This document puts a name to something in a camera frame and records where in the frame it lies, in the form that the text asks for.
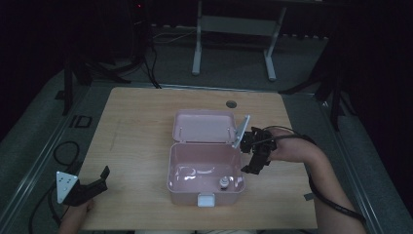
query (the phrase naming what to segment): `white object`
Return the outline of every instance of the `white object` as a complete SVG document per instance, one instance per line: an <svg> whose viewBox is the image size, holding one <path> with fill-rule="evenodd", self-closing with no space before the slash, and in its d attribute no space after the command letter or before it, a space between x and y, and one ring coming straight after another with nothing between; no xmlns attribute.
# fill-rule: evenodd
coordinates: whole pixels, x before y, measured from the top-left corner
<svg viewBox="0 0 413 234"><path fill-rule="evenodd" d="M227 189L228 185L230 185L230 179L227 176L222 177L219 179L219 185L221 189Z"/></svg>
<svg viewBox="0 0 413 234"><path fill-rule="evenodd" d="M277 79L274 69L272 54L279 37L282 21L285 16L286 7L283 7L277 20L263 19L240 19L203 15L203 1L198 0L198 20L197 20L197 44L195 47L192 74L199 75L201 69L202 31L227 32L247 35L261 35L271 37L271 43L264 51L264 60L267 67L268 79Z"/></svg>
<svg viewBox="0 0 413 234"><path fill-rule="evenodd" d="M57 202L61 204L79 178L75 175L56 172Z"/></svg>
<svg viewBox="0 0 413 234"><path fill-rule="evenodd" d="M243 140L246 126L249 122L249 117L249 115L245 115L243 122L240 125L238 125L237 130L235 131L235 141L233 143L233 148L237 148L240 145L241 140Z"/></svg>
<svg viewBox="0 0 413 234"><path fill-rule="evenodd" d="M215 207L215 195L213 193L200 193L198 207Z"/></svg>

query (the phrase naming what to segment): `table leg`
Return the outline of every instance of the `table leg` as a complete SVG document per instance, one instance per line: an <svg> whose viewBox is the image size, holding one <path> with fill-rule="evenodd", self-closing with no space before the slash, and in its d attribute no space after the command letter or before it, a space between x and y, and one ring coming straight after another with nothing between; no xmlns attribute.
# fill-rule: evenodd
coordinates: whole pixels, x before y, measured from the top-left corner
<svg viewBox="0 0 413 234"><path fill-rule="evenodd" d="M64 63L64 110L62 115L66 116L69 113L73 104L73 71L71 66L71 58L67 58Z"/></svg>
<svg viewBox="0 0 413 234"><path fill-rule="evenodd" d="M198 19L197 19L197 45L195 47L194 62L192 65L192 74L199 75L201 70L201 55L202 55L202 46L201 46L201 23L203 17L203 1L198 1Z"/></svg>
<svg viewBox="0 0 413 234"><path fill-rule="evenodd" d="M276 42L280 34L280 29L282 28L282 20L283 20L283 17L285 16L285 11L286 11L286 7L282 8L280 12L280 17L274 27L273 35L271 36L270 47L267 50L264 50L264 60L267 66L268 79L270 81L275 81L277 79L276 71L274 70L272 54L273 54L274 48L276 47Z"/></svg>

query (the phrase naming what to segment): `human arm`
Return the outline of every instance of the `human arm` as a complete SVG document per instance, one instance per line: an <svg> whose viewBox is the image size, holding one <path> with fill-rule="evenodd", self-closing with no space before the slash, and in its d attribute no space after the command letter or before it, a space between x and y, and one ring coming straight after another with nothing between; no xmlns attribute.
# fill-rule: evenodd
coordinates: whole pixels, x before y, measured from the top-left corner
<svg viewBox="0 0 413 234"><path fill-rule="evenodd" d="M291 132L279 128L269 131L274 137L291 135ZM271 153L270 159L306 164L315 187L323 197L341 207L355 210L327 156L314 144L301 138L278 139L277 149ZM317 197L315 208L319 233L365 233L364 226L359 220L333 210Z"/></svg>
<svg viewBox="0 0 413 234"><path fill-rule="evenodd" d="M82 227L88 211L94 207L94 200L89 200L78 207L68 207L61 219L58 234L76 234Z"/></svg>

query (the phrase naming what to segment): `hand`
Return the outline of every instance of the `hand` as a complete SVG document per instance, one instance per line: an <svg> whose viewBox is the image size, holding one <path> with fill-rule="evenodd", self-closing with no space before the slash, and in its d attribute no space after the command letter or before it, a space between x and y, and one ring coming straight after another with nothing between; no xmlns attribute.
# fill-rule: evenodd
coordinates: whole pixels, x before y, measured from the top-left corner
<svg viewBox="0 0 413 234"><path fill-rule="evenodd" d="M281 128L272 128L268 131L274 137L293 134ZM277 139L277 149L270 154L269 159L311 164L319 157L325 157L325 155L311 142L302 138L283 138Z"/></svg>
<svg viewBox="0 0 413 234"><path fill-rule="evenodd" d="M88 211L94 207L94 200L91 199L78 207L65 207L66 211L61 219L58 233L77 233L81 228Z"/></svg>

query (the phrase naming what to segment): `black cable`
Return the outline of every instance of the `black cable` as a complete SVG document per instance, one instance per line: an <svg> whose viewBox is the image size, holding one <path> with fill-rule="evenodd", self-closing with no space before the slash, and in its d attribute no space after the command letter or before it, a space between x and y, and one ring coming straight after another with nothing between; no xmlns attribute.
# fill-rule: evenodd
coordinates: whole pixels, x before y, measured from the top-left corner
<svg viewBox="0 0 413 234"><path fill-rule="evenodd" d="M270 130L270 129L284 129L284 130L289 130L289 131L291 131L291 132L293 132L293 133L295 133L295 134L297 134L297 135L300 135L300 134L299 134L297 131L295 131L295 130L292 130L292 129L288 128L288 127L279 126L279 125L268 126L268 127L265 127L265 128L262 129L262 130L268 131L268 130Z"/></svg>
<svg viewBox="0 0 413 234"><path fill-rule="evenodd" d="M158 86L159 89L162 89L159 85L158 81L155 78L155 64L158 58L158 53L156 52L155 48L152 46L152 52L155 54L154 63L152 63L151 75L152 79L155 81L155 84Z"/></svg>
<svg viewBox="0 0 413 234"><path fill-rule="evenodd" d="M60 220L66 215L66 213L69 211L70 206L67 206L66 210L64 213L61 215Z"/></svg>
<svg viewBox="0 0 413 234"><path fill-rule="evenodd" d="M274 136L274 137L266 138L266 139L263 139L263 140L255 141L251 145L260 144L260 143L264 143L264 142L267 142L267 141L273 141L273 140L277 140L277 139L284 139L284 138L302 138L302 139L305 139L303 136L301 136L299 134L292 134L292 135Z"/></svg>
<svg viewBox="0 0 413 234"><path fill-rule="evenodd" d="M343 215L347 215L350 217L353 217L355 219L358 219L359 221L361 221L362 223L365 223L365 217L359 213L353 212L347 208L344 208L330 200L328 200L327 198L325 198L316 188L316 186L314 185L313 179L311 178L311 176L309 175L309 183L310 183L310 188L313 191L314 195L316 195L317 198L319 198L323 203L325 203L327 206L329 206L330 208L336 210L337 212L343 214Z"/></svg>
<svg viewBox="0 0 413 234"><path fill-rule="evenodd" d="M94 4L95 4L99 14L101 16L103 16L104 13L103 13L103 10L101 8L101 5L97 4L96 2L94 2ZM131 8L128 11L128 16L129 16L129 20L130 20L130 24L131 24L131 54L130 54L131 63L127 64L127 65L124 65L124 66L111 68L111 69L107 68L108 70L113 71L117 74L124 73L124 72L130 71L130 70L134 70L134 68L139 67L141 65L141 60L136 58L135 57L136 55L134 55L134 51L135 51L135 47L136 47L136 45L135 45L136 44L135 43L136 35L135 35L135 30L134 30L135 22L133 22L132 16L131 16ZM100 18L100 20L102 21L102 24L105 24L103 18Z"/></svg>
<svg viewBox="0 0 413 234"><path fill-rule="evenodd" d="M57 158L57 150L60 149L63 145L68 144L68 143L74 144L76 146L76 153L74 154L74 157L73 157L73 159L71 160L70 163L63 163ZM74 173L76 173L80 169L80 166L82 165L80 162L77 162L79 154L80 154L79 144L76 141L73 141L73 140L68 140L68 141L65 141L65 142L62 142L62 143L58 144L56 146L54 152L53 152L55 160L59 164L61 164L63 166L66 166L65 172L68 173L68 174L72 174L72 175ZM46 197L48 197L48 204L49 204L49 209L52 213L52 218L57 223L57 225L60 225L61 218L58 216L58 214L55 210L55 207L53 206L53 202L52 202L53 201L52 200L52 195L53 195L53 192L55 191L55 189L56 189L56 180L54 180L54 182L52 183L50 188L42 195L41 199L39 200L39 202L34 207L33 212L30 215L29 223L28 223L28 232L29 232L29 234L33 233L33 219L34 219L34 216L36 215L37 210L39 209L40 205L43 203L43 201L45 200Z"/></svg>
<svg viewBox="0 0 413 234"><path fill-rule="evenodd" d="M156 79L155 79L153 68L152 68L152 69L149 68L147 59L144 58L143 61L144 61L144 63L145 63L146 70L147 70L147 72L148 72L147 75L148 75L149 80L151 81L152 85L153 85L155 88L157 88L157 89L162 89L162 87L158 84L158 82L157 82ZM155 59L154 59L154 63L153 63L153 65L152 65L152 67L154 67L155 62L156 62L156 53L155 53Z"/></svg>

